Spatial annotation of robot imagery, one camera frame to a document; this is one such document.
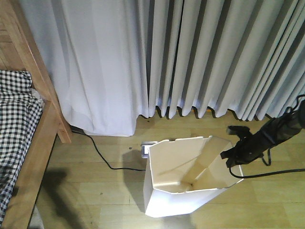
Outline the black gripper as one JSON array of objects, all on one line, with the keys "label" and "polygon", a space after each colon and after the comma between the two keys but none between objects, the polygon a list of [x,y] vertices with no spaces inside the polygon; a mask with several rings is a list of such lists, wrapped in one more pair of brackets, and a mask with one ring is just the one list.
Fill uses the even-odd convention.
[{"label": "black gripper", "polygon": [[228,168],[236,165],[246,165],[253,162],[264,152],[264,140],[261,137],[255,137],[246,140],[240,140],[229,150],[223,151],[221,159],[226,159]]}]

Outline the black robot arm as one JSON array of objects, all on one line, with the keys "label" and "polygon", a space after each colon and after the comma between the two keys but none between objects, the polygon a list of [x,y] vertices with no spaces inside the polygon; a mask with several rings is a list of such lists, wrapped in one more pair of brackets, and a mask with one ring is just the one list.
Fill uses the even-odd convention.
[{"label": "black robot arm", "polygon": [[240,140],[233,148],[220,153],[221,159],[227,159],[227,167],[249,164],[262,157],[264,151],[300,133],[305,127],[305,102],[299,101],[302,97],[303,94],[297,96],[295,107],[287,107],[282,116],[270,119],[255,134],[247,126],[228,126],[227,133]]}]

